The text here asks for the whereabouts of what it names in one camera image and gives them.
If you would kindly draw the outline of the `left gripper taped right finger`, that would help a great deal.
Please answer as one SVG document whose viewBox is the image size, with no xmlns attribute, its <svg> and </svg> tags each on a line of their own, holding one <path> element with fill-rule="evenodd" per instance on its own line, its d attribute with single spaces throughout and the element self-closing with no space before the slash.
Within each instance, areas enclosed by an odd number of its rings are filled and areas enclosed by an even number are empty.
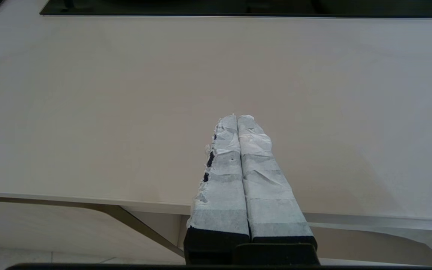
<svg viewBox="0 0 432 270">
<path fill-rule="evenodd" d="M 237 119 L 247 222 L 253 243 L 309 244 L 317 241 L 272 152 L 272 141 L 253 116 Z"/>
</svg>

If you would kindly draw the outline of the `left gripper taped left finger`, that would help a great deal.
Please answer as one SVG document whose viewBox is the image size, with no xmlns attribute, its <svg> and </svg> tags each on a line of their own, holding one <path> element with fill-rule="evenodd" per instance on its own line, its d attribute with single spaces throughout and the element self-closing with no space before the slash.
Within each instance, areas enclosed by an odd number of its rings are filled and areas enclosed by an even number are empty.
<svg viewBox="0 0 432 270">
<path fill-rule="evenodd" d="M 183 242 L 187 265 L 226 265 L 250 242 L 241 148 L 235 115 L 214 128 L 204 176 L 193 199 Z"/>
</svg>

